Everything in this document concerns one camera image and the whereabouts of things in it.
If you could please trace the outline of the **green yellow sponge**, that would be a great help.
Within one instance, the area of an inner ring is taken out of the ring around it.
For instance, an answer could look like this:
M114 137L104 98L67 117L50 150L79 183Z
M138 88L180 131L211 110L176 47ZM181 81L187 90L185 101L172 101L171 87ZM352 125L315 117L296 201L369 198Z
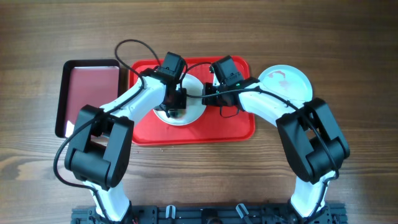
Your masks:
M169 118L180 119L184 116L185 110L183 109L169 110L168 113L169 113Z

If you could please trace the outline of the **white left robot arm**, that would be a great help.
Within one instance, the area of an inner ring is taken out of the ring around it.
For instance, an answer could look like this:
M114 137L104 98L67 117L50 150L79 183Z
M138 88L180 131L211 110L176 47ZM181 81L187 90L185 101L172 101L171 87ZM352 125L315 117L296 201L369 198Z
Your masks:
M154 72L139 75L137 82L115 100L80 110L74 130L58 149L58 160L67 150L64 166L88 189L96 204L95 221L132 223L131 201L124 193L122 179L129 164L134 126L149 111L166 110L175 103L184 75L171 77Z

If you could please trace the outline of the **white plate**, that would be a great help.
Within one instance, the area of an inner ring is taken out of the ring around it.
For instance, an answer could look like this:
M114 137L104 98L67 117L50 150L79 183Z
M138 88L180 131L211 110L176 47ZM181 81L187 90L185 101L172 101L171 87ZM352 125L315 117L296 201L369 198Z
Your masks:
M189 95L202 95L203 84L193 75L186 74L182 82L182 87L187 89ZM163 122L172 126L184 126L196 121L205 111L206 106L201 103L201 99L187 98L187 107L184 109L185 114L180 119L168 118L166 112L162 110L153 110L156 116Z

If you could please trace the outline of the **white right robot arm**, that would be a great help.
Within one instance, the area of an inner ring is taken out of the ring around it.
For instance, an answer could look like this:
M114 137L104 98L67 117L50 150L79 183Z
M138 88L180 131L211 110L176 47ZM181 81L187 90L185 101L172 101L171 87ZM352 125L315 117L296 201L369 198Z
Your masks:
M285 156L297 176L288 207L293 223L311 223L326 213L329 183L350 155L348 143L328 104L278 93L259 80L234 85L207 84L201 100L211 106L235 106L277 127Z

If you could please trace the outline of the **light blue plate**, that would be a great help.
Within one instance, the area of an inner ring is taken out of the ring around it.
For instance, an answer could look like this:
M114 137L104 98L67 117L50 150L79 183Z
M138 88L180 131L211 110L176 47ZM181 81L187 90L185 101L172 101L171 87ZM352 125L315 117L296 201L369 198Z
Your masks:
M299 69L290 65L273 65L258 78L268 89L288 98L301 101L313 99L310 80Z

